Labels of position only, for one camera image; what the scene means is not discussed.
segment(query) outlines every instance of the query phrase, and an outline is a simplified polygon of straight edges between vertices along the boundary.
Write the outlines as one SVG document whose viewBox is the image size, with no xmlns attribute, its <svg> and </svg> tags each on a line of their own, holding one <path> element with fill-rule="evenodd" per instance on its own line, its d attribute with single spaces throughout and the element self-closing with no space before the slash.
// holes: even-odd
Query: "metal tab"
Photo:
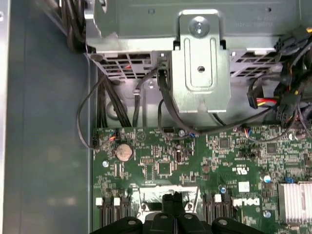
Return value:
<svg viewBox="0 0 312 234">
<path fill-rule="evenodd" d="M 220 46 L 219 21 L 216 10 L 179 16 L 180 49 L 172 52 L 172 95 L 180 113 L 226 111 L 231 97 L 230 56 Z"/>
</svg>

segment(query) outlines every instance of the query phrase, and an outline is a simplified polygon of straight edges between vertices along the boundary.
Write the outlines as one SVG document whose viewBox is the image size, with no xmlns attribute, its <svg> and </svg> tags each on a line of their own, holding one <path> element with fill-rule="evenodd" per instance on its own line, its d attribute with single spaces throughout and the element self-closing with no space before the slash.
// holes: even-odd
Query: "motherboard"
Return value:
<svg viewBox="0 0 312 234">
<path fill-rule="evenodd" d="M 171 136 L 189 135 L 164 128 Z M 283 130 L 251 126 L 269 139 Z M 157 128 L 95 129 L 93 228 L 161 211 L 164 194 L 182 193 L 185 212 L 209 224 L 233 218 L 268 234 L 312 233 L 312 140 L 292 129 L 280 140 L 253 143 L 235 128 L 169 140 Z"/>
</svg>

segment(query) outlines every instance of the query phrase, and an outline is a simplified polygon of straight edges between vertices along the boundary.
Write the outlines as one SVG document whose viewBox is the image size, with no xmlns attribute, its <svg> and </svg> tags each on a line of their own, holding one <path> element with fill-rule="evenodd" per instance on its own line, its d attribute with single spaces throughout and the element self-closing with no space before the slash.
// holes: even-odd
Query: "wire connector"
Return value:
<svg viewBox="0 0 312 234">
<path fill-rule="evenodd" d="M 281 99 L 277 108 L 276 119 L 281 121 L 281 127 L 284 128 L 293 117 L 293 114 L 300 102 L 300 95 L 287 93 Z"/>
<path fill-rule="evenodd" d="M 250 107 L 254 109 L 258 109 L 257 98 L 263 98 L 263 97 L 264 97 L 264 94 L 263 94 L 263 88 L 261 84 L 257 85 L 254 89 L 252 89 L 251 91 L 247 93 L 249 105 Z"/>
<path fill-rule="evenodd" d="M 307 28 L 301 26 L 281 36 L 275 44 L 274 49 L 282 54 L 295 52 L 307 44 L 310 36 L 311 34 Z"/>
</svg>

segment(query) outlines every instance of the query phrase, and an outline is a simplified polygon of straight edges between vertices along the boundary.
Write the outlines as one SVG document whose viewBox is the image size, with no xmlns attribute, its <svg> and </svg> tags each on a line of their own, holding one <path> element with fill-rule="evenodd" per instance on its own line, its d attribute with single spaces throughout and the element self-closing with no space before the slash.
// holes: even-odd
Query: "red wire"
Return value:
<svg viewBox="0 0 312 234">
<path fill-rule="evenodd" d="M 273 102 L 277 103 L 277 101 L 273 98 L 257 98 L 257 102 Z"/>
</svg>

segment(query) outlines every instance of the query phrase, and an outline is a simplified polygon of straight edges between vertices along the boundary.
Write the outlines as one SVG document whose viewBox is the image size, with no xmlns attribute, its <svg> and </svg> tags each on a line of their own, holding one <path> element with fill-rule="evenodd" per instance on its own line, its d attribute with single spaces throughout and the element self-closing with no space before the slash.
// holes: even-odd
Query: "silver heatsink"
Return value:
<svg viewBox="0 0 312 234">
<path fill-rule="evenodd" d="M 312 183 L 279 184 L 279 215 L 286 223 L 312 220 Z"/>
</svg>

